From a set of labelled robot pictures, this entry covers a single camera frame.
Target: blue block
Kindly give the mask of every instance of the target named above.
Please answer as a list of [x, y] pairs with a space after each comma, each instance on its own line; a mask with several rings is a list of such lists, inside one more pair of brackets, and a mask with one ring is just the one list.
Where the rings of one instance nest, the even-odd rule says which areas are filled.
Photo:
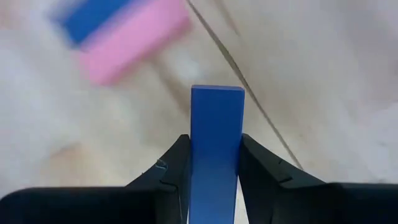
[[234, 223], [244, 90], [192, 86], [191, 224]]
[[139, 1], [151, 0], [86, 0], [60, 23], [69, 38], [80, 45], [122, 7]]

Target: wooden floor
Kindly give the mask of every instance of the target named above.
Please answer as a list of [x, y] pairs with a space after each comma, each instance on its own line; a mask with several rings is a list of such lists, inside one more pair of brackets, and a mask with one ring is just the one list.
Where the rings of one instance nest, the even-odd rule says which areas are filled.
[[191, 0], [191, 31], [108, 87], [51, 0], [21, 4], [0, 17], [0, 195], [128, 183], [189, 133], [192, 84], [245, 87], [244, 132], [320, 179], [398, 182], [398, 3]]

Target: light wood floor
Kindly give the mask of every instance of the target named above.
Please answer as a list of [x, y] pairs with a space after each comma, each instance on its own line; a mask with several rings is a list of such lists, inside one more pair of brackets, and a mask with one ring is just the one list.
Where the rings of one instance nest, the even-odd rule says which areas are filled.
[[398, 182], [393, 1], [191, 0], [191, 31], [107, 87], [51, 0], [20, 2], [0, 16], [0, 195], [128, 183], [189, 133], [192, 84], [245, 87], [244, 132], [320, 179]]

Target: pink block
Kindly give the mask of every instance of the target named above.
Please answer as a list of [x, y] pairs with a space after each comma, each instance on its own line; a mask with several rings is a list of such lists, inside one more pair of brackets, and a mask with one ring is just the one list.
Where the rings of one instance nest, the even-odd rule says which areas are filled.
[[111, 83], [131, 64], [179, 35], [189, 25], [181, 0], [149, 0], [123, 9], [79, 50], [91, 81]]

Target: blurred block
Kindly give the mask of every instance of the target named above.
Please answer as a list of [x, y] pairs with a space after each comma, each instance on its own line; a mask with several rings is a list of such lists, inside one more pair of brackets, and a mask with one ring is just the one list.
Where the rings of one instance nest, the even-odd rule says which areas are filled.
[[132, 4], [146, 1], [153, 0], [86, 0], [79, 3], [67, 16], [60, 18], [59, 23], [69, 38], [80, 45], [123, 7], [132, 7]]
[[190, 223], [234, 222], [244, 90], [192, 86]]
[[117, 24], [105, 26], [79, 51], [79, 59], [95, 83], [106, 84], [128, 65], [163, 46], [189, 25], [181, 0], [156, 0], [133, 5], [115, 15]]

